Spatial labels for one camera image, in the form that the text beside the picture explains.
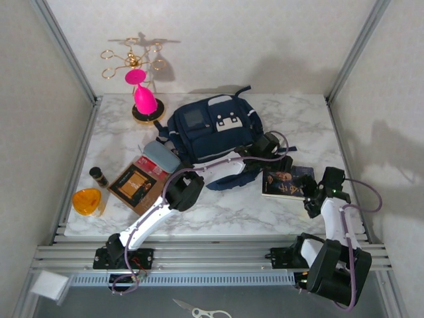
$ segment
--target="small black bottle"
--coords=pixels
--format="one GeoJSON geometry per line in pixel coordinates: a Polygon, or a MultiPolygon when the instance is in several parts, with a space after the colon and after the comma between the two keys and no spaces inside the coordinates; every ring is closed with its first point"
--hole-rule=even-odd
{"type": "Polygon", "coordinates": [[[107,187],[109,185],[109,182],[107,181],[99,167],[92,167],[89,173],[90,176],[93,177],[95,181],[97,181],[100,187],[107,187]]]}

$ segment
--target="white marble surface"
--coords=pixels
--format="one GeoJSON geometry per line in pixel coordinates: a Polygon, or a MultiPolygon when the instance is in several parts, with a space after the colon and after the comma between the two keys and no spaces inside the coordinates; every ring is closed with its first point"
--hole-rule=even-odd
{"type": "MultiPolygon", "coordinates": [[[[174,109],[211,96],[210,94],[158,94],[166,106],[163,125],[174,109]]],[[[258,112],[264,130],[284,133],[297,152],[290,152],[294,164],[312,166],[321,179],[326,166],[345,168],[322,95],[242,95],[258,112]]],[[[96,186],[88,171],[99,166],[112,182],[123,169],[141,155],[144,145],[154,140],[153,126],[136,123],[131,115],[130,94],[103,97],[78,189],[96,186]]],[[[153,235],[288,235],[325,233],[322,217],[310,219],[301,201],[261,196],[262,174],[244,186],[226,191],[204,188],[196,205],[169,219],[153,235]]],[[[345,186],[350,192],[350,185],[345,186]]],[[[109,195],[101,217],[84,217],[70,211],[66,236],[109,236],[127,228],[138,218],[124,203],[109,195]]],[[[356,233],[364,228],[354,215],[356,233]]]]}

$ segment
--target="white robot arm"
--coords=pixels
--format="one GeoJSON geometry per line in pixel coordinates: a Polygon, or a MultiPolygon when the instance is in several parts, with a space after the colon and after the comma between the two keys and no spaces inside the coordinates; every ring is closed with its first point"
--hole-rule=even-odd
{"type": "Polygon", "coordinates": [[[317,184],[311,176],[295,179],[302,189],[303,204],[311,218],[322,214],[327,239],[302,233],[288,248],[272,248],[267,258],[273,268],[308,268],[297,287],[348,306],[358,301],[371,267],[371,255],[361,250],[354,236],[349,194],[343,192],[343,170],[327,167],[317,184]]]}
{"type": "MultiPolygon", "coordinates": [[[[240,154],[236,152],[230,152],[225,157],[216,159],[214,161],[208,162],[207,164],[195,164],[194,168],[202,169],[206,165],[214,164],[215,162],[228,160],[231,158],[240,158],[240,154]]],[[[239,174],[244,170],[246,165],[242,160],[230,161],[228,164],[222,166],[214,166],[212,168],[198,170],[197,175],[203,178],[205,185],[210,184],[216,180],[220,180],[225,176],[231,176],[239,174]]],[[[144,240],[155,230],[157,229],[166,219],[175,215],[179,211],[177,209],[172,209],[169,203],[164,203],[162,197],[158,197],[156,202],[152,207],[143,214],[136,222],[134,222],[130,227],[125,229],[120,233],[119,240],[122,245],[125,246],[130,239],[131,233],[136,229],[134,234],[131,237],[128,250],[136,250],[140,248],[144,240]]]]}

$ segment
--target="gold jewelry stand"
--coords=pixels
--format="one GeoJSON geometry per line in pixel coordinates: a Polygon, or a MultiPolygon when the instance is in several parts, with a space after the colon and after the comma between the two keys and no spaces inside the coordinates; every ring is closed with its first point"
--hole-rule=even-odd
{"type": "MultiPolygon", "coordinates": [[[[119,58],[122,61],[124,61],[124,65],[123,66],[118,66],[117,68],[107,68],[105,70],[103,70],[103,72],[101,72],[101,76],[103,78],[105,78],[106,80],[111,79],[112,77],[114,77],[117,73],[117,70],[120,68],[131,68],[133,70],[135,69],[141,69],[141,67],[145,64],[150,64],[151,67],[153,67],[155,70],[161,70],[162,68],[166,67],[166,62],[164,60],[158,59],[158,60],[154,60],[154,61],[149,61],[146,59],[147,54],[153,49],[153,52],[159,52],[162,49],[162,44],[159,42],[156,42],[150,46],[148,46],[145,49],[145,52],[143,55],[136,55],[133,51],[133,46],[137,45],[140,41],[140,38],[126,38],[124,40],[124,45],[128,46],[130,48],[130,50],[127,52],[127,58],[122,58],[119,55],[116,55],[112,50],[104,50],[102,53],[100,53],[100,57],[104,60],[108,60],[110,58],[119,58]],[[113,73],[110,75],[107,75],[106,73],[112,71],[113,73]]],[[[151,84],[151,80],[148,81],[144,81],[143,83],[146,84],[146,87],[149,87],[149,85],[151,84]]],[[[133,89],[132,89],[132,94],[134,95],[136,86],[134,85],[133,89]]],[[[149,116],[140,114],[134,104],[134,107],[132,108],[132,115],[135,119],[136,122],[138,123],[142,123],[142,124],[151,124],[153,123],[153,121],[155,120],[159,120],[160,118],[162,118],[163,114],[164,114],[164,104],[163,102],[161,102],[161,100],[156,99],[158,102],[158,110],[149,116]]]]}

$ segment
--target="book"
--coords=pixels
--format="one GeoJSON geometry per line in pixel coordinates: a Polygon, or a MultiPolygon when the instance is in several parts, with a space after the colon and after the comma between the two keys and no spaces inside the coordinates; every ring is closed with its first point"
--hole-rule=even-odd
{"type": "Polygon", "coordinates": [[[162,194],[168,176],[154,163],[143,158],[130,164],[108,187],[113,195],[138,215],[147,212],[162,194]]]}
{"type": "Polygon", "coordinates": [[[262,195],[303,200],[302,191],[293,184],[292,180],[305,174],[315,179],[311,167],[292,166],[290,173],[264,169],[262,195]]]}

